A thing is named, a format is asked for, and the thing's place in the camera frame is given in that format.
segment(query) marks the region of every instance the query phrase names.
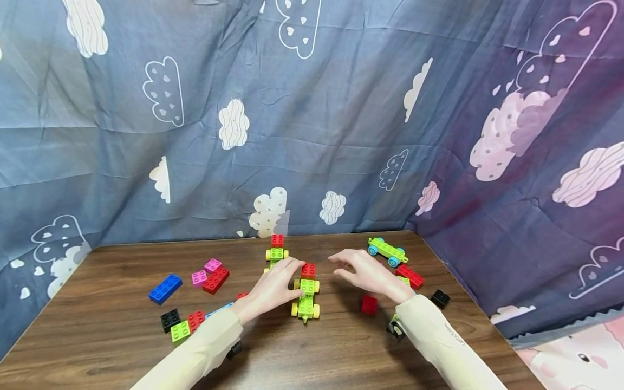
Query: yellow lego brick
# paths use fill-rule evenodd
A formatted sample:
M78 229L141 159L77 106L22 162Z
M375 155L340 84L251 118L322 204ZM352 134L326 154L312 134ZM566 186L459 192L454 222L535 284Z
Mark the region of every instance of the yellow lego brick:
M401 279L403 281L403 283L405 283L407 285L407 287L411 288L411 286L409 284L409 279L404 278L403 276L397 276L397 278Z
M191 329L186 319L178 325L171 327L171 341L176 346L182 344L190 335Z

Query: wooden table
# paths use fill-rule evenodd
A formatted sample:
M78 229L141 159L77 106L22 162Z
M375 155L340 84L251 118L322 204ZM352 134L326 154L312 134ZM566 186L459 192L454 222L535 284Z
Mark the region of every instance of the wooden table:
M316 303L321 318L304 326L284 305L248 326L244 350L225 361L195 388L219 389L446 389L437 371L408 339L397 344L385 332L393 305L380 298L374 318L360 313L362 291L337 280L326 260L343 248L366 248L382 236L408 254L409 266L431 296L451 297L444 310L453 327L483 357L509 389L543 389L429 247L411 232L287 237L291 256L317 266ZM262 274L268 239L117 245L96 249L0 363L0 388L128 389L173 346L160 315L208 313ZM221 259L230 278L215 295L196 290L191 272L211 257ZM184 285L162 306L149 291L169 273Z

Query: blue wheel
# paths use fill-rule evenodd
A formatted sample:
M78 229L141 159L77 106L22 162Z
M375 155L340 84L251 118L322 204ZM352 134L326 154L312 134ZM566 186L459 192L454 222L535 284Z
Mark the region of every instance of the blue wheel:
M397 259L396 257L392 256L388 259L388 265L391 266L392 268L396 268L399 266L399 259Z

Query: blue cloth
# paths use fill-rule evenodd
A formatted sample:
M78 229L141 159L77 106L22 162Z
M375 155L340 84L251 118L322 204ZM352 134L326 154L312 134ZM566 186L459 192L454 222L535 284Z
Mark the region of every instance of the blue cloth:
M0 20L0 356L112 243L411 228L508 338L622 308L615 1L10 1Z

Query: sleeve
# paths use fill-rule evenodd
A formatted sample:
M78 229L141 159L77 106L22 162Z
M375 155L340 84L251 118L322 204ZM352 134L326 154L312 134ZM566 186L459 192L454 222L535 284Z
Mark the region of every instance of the sleeve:
M396 314L407 337L451 389L506 389L425 296L416 295L397 306Z
M131 390L188 390L219 367L243 327L231 308L220 310L204 321L183 344L152 368Z

